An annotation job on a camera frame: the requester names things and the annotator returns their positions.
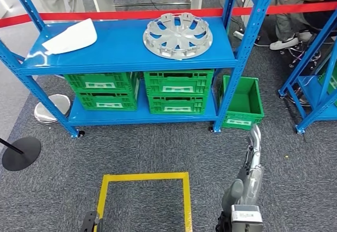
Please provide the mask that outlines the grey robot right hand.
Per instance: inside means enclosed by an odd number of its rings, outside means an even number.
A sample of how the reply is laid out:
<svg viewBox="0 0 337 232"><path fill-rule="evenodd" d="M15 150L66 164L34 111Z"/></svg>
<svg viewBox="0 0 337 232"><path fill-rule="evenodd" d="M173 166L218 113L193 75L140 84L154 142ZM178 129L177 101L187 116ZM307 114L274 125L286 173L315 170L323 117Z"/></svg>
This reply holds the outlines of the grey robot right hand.
<svg viewBox="0 0 337 232"><path fill-rule="evenodd" d="M255 205L259 195L264 167L260 162L261 134L258 125L252 126L248 140L244 164L222 197L221 207L227 214L232 205Z"/></svg>

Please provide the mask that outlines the dark robot left hand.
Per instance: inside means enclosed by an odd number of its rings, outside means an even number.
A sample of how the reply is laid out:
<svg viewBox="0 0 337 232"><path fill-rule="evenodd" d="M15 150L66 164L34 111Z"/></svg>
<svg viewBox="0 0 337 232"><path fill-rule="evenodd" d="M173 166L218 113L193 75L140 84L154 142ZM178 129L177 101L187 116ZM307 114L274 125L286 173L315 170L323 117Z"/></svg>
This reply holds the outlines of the dark robot left hand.
<svg viewBox="0 0 337 232"><path fill-rule="evenodd" d="M79 232L102 232L103 218L97 211L88 211L85 214Z"/></svg>

